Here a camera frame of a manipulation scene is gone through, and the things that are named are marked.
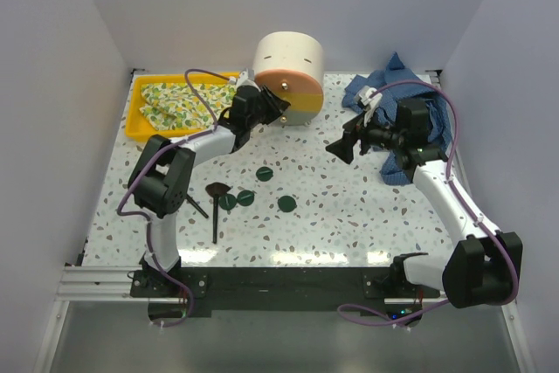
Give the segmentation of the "round cream drawer organizer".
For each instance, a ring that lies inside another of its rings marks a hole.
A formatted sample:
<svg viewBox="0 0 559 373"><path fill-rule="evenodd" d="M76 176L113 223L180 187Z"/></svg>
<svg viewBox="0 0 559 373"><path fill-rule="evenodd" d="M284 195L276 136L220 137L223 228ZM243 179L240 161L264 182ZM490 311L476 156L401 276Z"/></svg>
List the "round cream drawer organizer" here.
<svg viewBox="0 0 559 373"><path fill-rule="evenodd" d="M296 31L276 31L258 43L252 64L255 81L290 103L280 120L285 125L308 124L324 103L324 51L313 37Z"/></svg>

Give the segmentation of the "green powder puff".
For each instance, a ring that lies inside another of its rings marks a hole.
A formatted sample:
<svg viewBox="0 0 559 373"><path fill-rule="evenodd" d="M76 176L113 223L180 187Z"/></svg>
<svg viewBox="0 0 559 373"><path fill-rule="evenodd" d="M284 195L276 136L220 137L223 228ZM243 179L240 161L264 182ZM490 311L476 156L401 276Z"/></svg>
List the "green powder puff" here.
<svg viewBox="0 0 559 373"><path fill-rule="evenodd" d="M237 203L237 198L229 193L222 195L218 200L219 206L225 211L232 210L237 205Z"/></svg>
<svg viewBox="0 0 559 373"><path fill-rule="evenodd" d="M240 206L250 206L254 203L255 193L252 190L241 190L237 194L237 203Z"/></svg>
<svg viewBox="0 0 559 373"><path fill-rule="evenodd" d="M278 199L278 206L282 212L294 211L297 207L296 200L290 196L282 196Z"/></svg>
<svg viewBox="0 0 559 373"><path fill-rule="evenodd" d="M256 170L255 175L259 181L268 182L273 178L274 171L270 167L262 166Z"/></svg>

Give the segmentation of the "yellow plastic tray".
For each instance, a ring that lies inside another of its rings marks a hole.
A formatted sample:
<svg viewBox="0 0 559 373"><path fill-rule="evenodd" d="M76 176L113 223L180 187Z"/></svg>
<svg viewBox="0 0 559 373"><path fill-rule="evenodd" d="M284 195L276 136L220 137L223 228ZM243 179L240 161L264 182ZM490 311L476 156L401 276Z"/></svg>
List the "yellow plastic tray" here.
<svg viewBox="0 0 559 373"><path fill-rule="evenodd" d="M143 75L135 79L132 84L132 93L128 107L128 117L125 125L126 136L138 141L145 142L152 135L163 135L166 137L181 137L190 135L202 130L170 130L157 131L153 129L147 120L142 116L140 107L145 104L141 97L141 86L153 83L182 83L185 82L192 92L200 99L200 101L208 108L211 116L216 118L214 113L206 102L199 96L194 84L210 84L210 85L230 85L230 77L236 77L236 73L224 73L220 76L210 75L207 73L192 73L188 77L182 74L161 74L161 75Z"/></svg>

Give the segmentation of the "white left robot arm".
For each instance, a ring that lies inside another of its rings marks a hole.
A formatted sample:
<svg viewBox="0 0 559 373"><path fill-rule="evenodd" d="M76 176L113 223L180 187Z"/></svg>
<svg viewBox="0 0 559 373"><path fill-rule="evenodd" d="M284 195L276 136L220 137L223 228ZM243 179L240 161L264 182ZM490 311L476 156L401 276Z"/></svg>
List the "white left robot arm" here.
<svg viewBox="0 0 559 373"><path fill-rule="evenodd" d="M258 125L278 120L290 103L265 86L241 86L212 128L178 138L148 139L117 207L121 216L146 220L146 251L142 267L154 270L149 284L161 296L181 286L181 257L176 244L176 214L187 197L193 169L241 149Z"/></svg>

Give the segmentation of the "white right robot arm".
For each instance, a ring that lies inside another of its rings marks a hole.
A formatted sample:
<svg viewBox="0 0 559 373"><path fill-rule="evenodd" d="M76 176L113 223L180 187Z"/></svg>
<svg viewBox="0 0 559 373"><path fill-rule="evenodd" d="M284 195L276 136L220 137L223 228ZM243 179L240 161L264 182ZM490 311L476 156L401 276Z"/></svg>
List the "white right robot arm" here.
<svg viewBox="0 0 559 373"><path fill-rule="evenodd" d="M424 252L397 256L390 265L385 290L407 297L419 286L439 290L456 308L507 304L518 292L523 244L514 232L503 232L466 194L452 173L442 146L428 140L429 112L417 98L400 100L390 126L374 116L382 96L361 101L362 112L343 127L342 138L326 150L345 163L353 148L365 155L372 148L394 153L397 166L428 199L448 232L448 257Z"/></svg>

